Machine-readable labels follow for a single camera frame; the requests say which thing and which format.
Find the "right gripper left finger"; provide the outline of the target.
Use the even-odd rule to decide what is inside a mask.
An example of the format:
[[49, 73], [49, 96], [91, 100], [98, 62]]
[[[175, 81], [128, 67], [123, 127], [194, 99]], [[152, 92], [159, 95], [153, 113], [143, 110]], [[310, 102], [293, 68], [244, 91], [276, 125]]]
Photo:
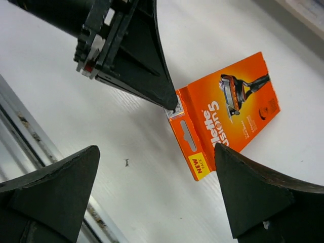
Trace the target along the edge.
[[1, 183], [1, 242], [76, 242], [99, 160], [91, 145]]

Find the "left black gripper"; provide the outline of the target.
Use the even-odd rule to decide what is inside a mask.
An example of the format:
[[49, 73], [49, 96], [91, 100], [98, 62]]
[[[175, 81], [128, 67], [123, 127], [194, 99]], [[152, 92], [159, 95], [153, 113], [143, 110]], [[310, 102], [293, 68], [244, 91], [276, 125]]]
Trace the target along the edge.
[[167, 110], [178, 98], [157, 24], [156, 1], [11, 1], [77, 38], [74, 61], [88, 78]]

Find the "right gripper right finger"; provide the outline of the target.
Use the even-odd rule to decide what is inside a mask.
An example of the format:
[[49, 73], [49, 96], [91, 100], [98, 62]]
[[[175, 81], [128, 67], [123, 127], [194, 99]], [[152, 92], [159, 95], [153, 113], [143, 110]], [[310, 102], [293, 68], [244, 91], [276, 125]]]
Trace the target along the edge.
[[323, 186], [259, 164], [223, 144], [216, 173], [238, 242], [323, 242]]

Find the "orange Gillette Fusion pack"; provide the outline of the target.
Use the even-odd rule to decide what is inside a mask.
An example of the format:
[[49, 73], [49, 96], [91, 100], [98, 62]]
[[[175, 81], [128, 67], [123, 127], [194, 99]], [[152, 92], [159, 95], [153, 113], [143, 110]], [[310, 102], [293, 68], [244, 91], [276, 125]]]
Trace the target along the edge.
[[176, 91], [166, 115], [194, 180], [216, 170], [214, 147], [241, 152], [280, 112], [262, 52]]

